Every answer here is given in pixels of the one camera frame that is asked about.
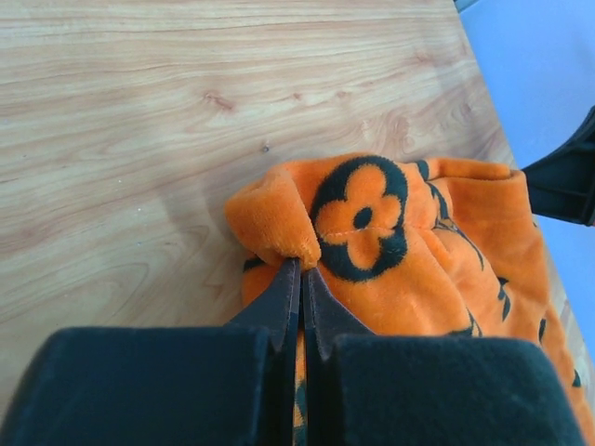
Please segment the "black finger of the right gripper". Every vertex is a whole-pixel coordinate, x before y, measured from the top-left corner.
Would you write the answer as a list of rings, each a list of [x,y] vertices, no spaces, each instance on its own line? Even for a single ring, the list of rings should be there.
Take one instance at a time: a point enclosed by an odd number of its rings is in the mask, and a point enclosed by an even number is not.
[[[594,225],[594,110],[558,149],[526,166],[532,212]]]

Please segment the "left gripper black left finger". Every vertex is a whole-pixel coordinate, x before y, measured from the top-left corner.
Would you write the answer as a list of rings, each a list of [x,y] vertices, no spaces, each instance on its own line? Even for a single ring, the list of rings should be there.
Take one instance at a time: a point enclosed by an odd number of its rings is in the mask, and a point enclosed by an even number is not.
[[[5,445],[289,445],[300,267],[219,327],[51,335],[1,425]]]

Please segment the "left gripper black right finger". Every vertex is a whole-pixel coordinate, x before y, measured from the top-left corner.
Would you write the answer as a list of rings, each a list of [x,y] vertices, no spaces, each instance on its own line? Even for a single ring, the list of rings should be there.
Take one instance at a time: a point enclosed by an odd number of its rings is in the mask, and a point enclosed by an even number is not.
[[[519,339],[373,334],[302,279],[310,445],[581,445],[556,372]]]

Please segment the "orange flower-pattern pillowcase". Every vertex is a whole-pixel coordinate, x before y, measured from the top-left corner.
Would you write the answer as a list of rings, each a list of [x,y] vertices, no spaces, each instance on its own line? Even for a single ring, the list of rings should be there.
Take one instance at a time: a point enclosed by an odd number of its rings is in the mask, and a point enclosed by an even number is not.
[[[279,164],[226,203],[247,250],[243,301],[295,257],[380,335],[514,337],[552,361],[582,437],[594,418],[551,299],[523,172],[372,154]]]

